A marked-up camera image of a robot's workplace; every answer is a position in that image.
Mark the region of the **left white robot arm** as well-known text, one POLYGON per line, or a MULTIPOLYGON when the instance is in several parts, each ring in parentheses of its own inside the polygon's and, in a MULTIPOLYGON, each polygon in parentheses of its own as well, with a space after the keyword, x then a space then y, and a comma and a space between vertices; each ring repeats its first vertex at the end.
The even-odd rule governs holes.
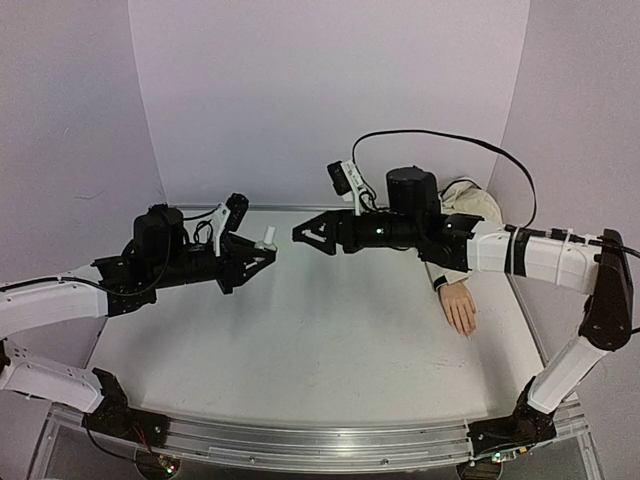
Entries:
POLYGON ((76 319, 114 318, 151 305, 161 289, 215 282, 231 294, 273 264, 276 229, 262 239, 237 235, 247 199, 232 195, 212 211, 192 218, 157 204, 137 217, 122 253, 66 273, 1 287, 1 387, 93 414, 116 437, 131 433, 135 416, 117 379, 34 355, 11 336, 76 319))

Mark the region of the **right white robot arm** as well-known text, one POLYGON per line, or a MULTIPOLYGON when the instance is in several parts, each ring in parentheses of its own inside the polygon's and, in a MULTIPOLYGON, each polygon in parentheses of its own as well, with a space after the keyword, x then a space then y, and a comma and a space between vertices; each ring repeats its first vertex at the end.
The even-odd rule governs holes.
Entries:
POLYGON ((525 408, 552 414, 604 356, 634 335, 630 251, 617 231, 580 236, 569 230, 503 225, 473 214, 445 214, 435 176, 416 166, 387 173, 390 205, 373 211, 362 205, 368 191, 352 162, 335 162, 328 172, 336 192, 354 206, 325 211, 296 226, 295 242, 327 255, 414 248, 420 260, 448 270, 506 273, 586 295, 577 333, 526 388, 525 408))

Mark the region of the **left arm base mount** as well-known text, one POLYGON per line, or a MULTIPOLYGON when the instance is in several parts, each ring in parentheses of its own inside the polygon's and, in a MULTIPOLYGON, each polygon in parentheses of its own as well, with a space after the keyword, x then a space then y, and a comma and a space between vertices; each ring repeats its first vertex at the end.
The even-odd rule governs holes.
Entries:
POLYGON ((98 379, 102 400, 95 410, 84 414, 82 426, 112 438, 164 447, 169 417, 131 407, 115 375, 99 368, 93 368, 92 373, 98 379))

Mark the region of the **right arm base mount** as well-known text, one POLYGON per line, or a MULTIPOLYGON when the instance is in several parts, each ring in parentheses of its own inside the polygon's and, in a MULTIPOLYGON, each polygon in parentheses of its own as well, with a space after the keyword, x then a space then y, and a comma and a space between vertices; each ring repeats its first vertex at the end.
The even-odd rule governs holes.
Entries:
POLYGON ((467 437, 471 441, 474 460, 531 448, 556 438, 555 412, 542 413, 528 404, 528 394, 534 380, 535 377, 532 377, 526 384, 510 415, 469 424, 467 437))

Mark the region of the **white nail polish bottle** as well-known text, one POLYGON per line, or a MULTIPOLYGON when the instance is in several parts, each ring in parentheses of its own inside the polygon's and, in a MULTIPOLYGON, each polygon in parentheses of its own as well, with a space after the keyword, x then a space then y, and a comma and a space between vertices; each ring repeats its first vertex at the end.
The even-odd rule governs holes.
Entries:
POLYGON ((268 225, 264 232, 263 238, 255 243, 255 247, 261 250, 276 251, 277 246, 274 243, 276 227, 268 225))

